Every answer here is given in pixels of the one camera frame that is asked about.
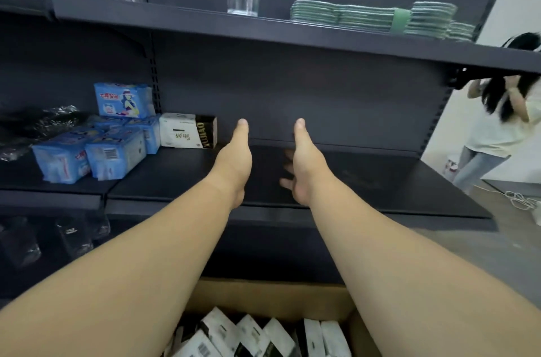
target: green stack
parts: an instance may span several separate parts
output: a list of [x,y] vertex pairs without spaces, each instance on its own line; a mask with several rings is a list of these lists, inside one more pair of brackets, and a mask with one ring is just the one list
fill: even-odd
[[415,1],[404,33],[444,39],[457,9],[450,3]]
[[367,32],[390,32],[395,8],[338,5],[338,25]]
[[456,41],[469,41],[471,42],[475,26],[471,24],[461,23],[457,21],[451,22],[447,29],[447,38],[454,39]]
[[291,20],[335,26],[338,23],[337,6],[324,1],[297,0],[291,6]]

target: blue jeans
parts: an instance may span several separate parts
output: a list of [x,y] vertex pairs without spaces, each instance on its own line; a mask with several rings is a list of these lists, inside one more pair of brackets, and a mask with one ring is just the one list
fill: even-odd
[[453,185],[469,195],[473,185],[483,175],[504,163],[507,159],[509,159],[509,156],[502,158],[484,152],[475,152],[464,147],[458,161],[458,173],[454,177]]

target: gray floor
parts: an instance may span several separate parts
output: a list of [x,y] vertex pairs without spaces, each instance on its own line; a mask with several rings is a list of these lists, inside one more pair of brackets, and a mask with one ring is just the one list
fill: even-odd
[[[487,184],[486,189],[493,189]],[[417,232],[483,268],[541,308],[541,226],[498,194],[474,188],[471,197],[492,214],[500,231]]]

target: black hair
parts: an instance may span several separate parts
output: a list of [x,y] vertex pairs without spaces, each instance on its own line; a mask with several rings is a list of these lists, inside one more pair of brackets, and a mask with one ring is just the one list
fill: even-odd
[[[527,51],[539,50],[541,46],[541,36],[536,32],[525,32],[516,37],[508,39],[503,47],[515,48]],[[522,96],[526,97],[530,88],[537,82],[540,75],[536,73],[523,73],[518,80],[518,90]],[[505,94],[505,79],[503,76],[491,78],[488,84],[483,89],[482,100],[486,111],[493,114],[496,111],[498,103]],[[500,120],[502,122],[509,121],[509,118],[514,114],[511,101],[507,99],[502,105],[500,111]]]

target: blue sanitary pad package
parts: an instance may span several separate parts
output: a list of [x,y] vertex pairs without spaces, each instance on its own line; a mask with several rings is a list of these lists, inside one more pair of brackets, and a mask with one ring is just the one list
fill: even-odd
[[92,118],[92,126],[107,132],[113,128],[123,127],[130,118],[116,116],[94,116]]
[[158,152],[160,138],[159,138],[159,115],[151,116],[144,120],[133,118],[128,121],[126,128],[141,128],[145,135],[145,145],[147,147],[147,154],[154,155]]
[[140,128],[114,128],[87,143],[85,150],[98,181],[122,179],[147,155]]
[[103,131],[77,127],[49,141],[32,146],[43,180],[51,183],[75,183],[90,172],[85,145]]
[[97,83],[94,89],[100,115],[130,118],[156,115],[152,87],[148,85]]

